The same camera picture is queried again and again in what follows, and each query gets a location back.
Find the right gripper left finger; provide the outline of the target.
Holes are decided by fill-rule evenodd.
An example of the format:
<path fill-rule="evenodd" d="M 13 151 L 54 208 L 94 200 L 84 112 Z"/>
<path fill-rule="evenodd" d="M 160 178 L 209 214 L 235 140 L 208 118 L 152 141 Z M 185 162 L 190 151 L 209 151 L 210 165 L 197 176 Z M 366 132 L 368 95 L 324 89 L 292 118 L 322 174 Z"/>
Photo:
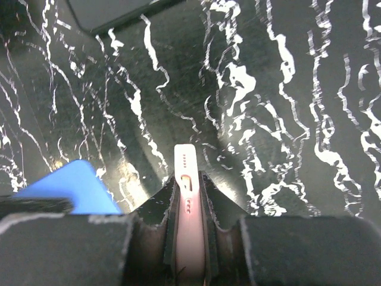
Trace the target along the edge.
<path fill-rule="evenodd" d="M 179 187 L 172 176 L 137 210 L 135 262 L 139 285 L 174 285 Z"/>

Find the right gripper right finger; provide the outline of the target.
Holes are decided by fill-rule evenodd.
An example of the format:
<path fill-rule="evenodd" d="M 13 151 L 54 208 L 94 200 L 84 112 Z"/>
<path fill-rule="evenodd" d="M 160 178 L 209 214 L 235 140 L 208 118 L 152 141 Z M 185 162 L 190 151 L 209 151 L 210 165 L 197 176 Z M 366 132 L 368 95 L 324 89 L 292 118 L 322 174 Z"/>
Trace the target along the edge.
<path fill-rule="evenodd" d="M 248 285 L 239 219 L 247 212 L 199 172 L 207 285 Z"/>

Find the pink phone case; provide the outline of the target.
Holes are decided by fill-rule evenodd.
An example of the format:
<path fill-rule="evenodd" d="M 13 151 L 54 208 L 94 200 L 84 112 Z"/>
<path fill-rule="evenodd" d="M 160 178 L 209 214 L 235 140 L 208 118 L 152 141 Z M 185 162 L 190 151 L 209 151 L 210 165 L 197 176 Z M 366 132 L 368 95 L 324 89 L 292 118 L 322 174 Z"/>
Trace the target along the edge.
<path fill-rule="evenodd" d="M 179 285 L 204 285 L 205 242 L 194 145 L 175 145 L 174 175 L 180 188 L 176 235 L 177 282 Z"/>

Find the blue phone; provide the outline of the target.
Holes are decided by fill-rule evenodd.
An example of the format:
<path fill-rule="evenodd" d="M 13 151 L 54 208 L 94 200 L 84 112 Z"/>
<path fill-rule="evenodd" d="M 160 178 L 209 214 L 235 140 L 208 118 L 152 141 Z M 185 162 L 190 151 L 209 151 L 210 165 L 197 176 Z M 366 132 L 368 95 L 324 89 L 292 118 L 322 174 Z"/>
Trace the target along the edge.
<path fill-rule="evenodd" d="M 14 198 L 66 198 L 76 215 L 120 215 L 121 209 L 86 160 L 74 160 L 13 195 Z"/>

